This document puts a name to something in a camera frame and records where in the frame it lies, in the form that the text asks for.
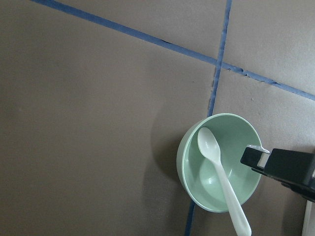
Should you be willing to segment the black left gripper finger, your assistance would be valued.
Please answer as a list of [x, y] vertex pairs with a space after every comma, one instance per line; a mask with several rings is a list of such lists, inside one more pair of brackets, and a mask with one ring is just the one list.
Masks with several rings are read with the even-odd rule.
[[240, 162], [261, 175], [279, 181], [308, 201], [315, 201], [313, 153], [279, 148], [268, 151], [261, 146], [248, 145]]

